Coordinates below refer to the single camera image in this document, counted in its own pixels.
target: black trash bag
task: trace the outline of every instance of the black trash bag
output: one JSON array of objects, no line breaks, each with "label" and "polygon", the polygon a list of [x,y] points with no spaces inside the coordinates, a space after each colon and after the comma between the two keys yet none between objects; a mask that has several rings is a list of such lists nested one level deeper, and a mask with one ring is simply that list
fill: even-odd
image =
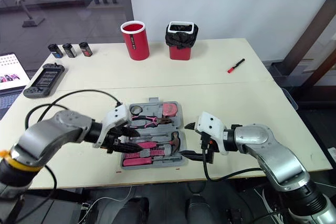
[{"label": "black trash bag", "polygon": [[172,25],[171,30],[178,30],[176,33],[169,33],[168,26],[166,28],[166,44],[170,47],[177,46],[178,49],[193,47],[196,41],[198,26],[194,24],[194,32],[192,34],[184,33],[183,31],[191,31],[192,25]]}]

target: tool kit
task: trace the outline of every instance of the tool kit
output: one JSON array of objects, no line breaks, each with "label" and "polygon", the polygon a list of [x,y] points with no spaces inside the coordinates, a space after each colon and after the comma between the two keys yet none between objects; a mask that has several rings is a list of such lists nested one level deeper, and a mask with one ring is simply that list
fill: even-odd
[{"label": "tool kit", "polygon": [[126,137],[125,142],[140,145],[143,150],[137,153],[123,153],[123,169],[181,166],[185,158],[179,151],[186,149],[186,140],[179,130],[182,125],[182,108],[177,102],[159,102],[149,98],[149,103],[130,105],[131,128],[140,136]]}]

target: red cup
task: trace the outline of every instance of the red cup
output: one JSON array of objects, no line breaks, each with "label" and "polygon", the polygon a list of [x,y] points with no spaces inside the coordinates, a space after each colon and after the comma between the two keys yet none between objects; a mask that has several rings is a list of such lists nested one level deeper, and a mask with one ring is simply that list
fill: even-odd
[{"label": "red cup", "polygon": [[128,21],[120,26],[128,53],[133,60],[144,60],[149,56],[145,24],[141,21]]},{"label": "red cup", "polygon": [[178,49],[177,47],[169,47],[169,56],[172,60],[190,60],[191,48]]}]

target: laptop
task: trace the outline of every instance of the laptop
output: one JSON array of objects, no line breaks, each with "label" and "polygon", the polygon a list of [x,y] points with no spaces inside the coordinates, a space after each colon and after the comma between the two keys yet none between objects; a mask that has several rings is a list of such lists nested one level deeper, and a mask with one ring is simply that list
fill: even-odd
[{"label": "laptop", "polygon": [[0,120],[29,81],[15,53],[0,54]]}]

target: yellow ring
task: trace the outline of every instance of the yellow ring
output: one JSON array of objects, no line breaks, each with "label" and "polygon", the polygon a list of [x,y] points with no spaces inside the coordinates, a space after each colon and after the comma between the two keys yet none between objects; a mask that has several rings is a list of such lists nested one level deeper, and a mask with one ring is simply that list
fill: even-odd
[{"label": "yellow ring", "polygon": [[8,151],[1,151],[0,156],[3,159],[5,159],[12,167],[19,169],[19,170],[23,170],[25,172],[38,172],[43,168],[43,167],[32,167],[32,166],[21,164],[18,161],[12,159]]}]

